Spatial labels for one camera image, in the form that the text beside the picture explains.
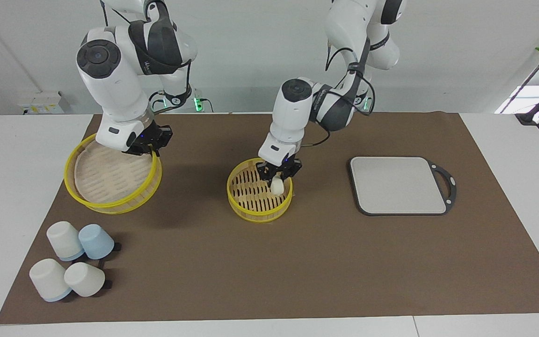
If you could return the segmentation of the yellow paper-lined bowl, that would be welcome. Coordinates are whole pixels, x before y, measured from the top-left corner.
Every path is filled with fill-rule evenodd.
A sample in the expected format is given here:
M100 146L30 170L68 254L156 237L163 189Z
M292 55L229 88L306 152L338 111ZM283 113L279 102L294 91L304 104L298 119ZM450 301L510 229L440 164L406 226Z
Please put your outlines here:
M96 134L71 152L64 168L64 185L77 202L103 214L134 211L154 196L163 166L156 153L141 156L104 147Z

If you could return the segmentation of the yellow steamer basket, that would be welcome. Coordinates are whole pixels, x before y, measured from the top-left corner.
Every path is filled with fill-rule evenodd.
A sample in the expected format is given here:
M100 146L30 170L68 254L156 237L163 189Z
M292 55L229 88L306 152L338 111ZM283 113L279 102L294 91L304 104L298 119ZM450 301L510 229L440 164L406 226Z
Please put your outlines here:
M271 193L266 181L256 170L261 158L252 158L239 163L230 173L226 182L227 200L241 219L251 223L268 223L283 216L293 198L293 181L284 181L281 195Z

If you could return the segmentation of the brown table mat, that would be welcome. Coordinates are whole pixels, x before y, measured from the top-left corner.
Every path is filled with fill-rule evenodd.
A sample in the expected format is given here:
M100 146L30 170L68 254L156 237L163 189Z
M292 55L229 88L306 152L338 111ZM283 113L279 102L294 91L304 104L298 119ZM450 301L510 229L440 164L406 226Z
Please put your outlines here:
M253 158L269 115L161 115L174 136L163 178L137 210L93 212L59 188L0 311L0 324L464 315L539 312L539 252L458 114L355 116L299 153L291 206L253 224L226 181ZM456 181L441 216L366 216L347 171L355 156L421 156ZM122 244L93 297L48 303L30 268L53 254L58 220L101 225Z

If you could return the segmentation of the light blue plastic cup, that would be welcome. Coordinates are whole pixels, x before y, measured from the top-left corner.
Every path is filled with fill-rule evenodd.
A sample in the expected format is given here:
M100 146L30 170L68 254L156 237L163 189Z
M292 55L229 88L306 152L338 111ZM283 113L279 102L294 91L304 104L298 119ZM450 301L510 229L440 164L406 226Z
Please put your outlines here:
M98 224L88 224L79 231L79 241L87 257L91 260L100 260L111 254L115 241Z

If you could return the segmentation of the white plastic cup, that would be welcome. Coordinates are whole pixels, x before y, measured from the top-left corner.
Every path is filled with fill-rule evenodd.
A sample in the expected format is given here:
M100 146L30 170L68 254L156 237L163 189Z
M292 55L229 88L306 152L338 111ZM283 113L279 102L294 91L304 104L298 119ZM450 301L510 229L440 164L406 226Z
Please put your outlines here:
M64 299L72 291L64 280L66 270L56 260L43 259L34 264L29 277L39 296L46 302Z
M84 254L79 232L70 222L61 220L52 224L47 228L46 235L61 261L72 262Z
M68 267L64 281L79 296L93 296L103 288L106 277L103 270L90 264L77 262Z

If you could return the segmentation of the white cutting board, grey frame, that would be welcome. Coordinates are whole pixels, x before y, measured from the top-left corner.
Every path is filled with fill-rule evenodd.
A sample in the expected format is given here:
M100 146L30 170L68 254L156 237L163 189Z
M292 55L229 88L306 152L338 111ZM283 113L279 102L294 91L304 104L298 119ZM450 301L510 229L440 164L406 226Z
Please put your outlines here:
M453 176L421 156L354 156L347 170L357 209L367 216L438 216L455 205Z

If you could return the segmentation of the white wall power box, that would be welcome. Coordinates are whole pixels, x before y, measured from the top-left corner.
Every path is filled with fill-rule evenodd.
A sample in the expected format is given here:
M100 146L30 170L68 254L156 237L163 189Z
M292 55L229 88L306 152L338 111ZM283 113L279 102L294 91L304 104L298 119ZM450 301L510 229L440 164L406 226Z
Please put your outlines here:
M22 94L17 105L24 115L69 114L72 111L66 98L55 90Z

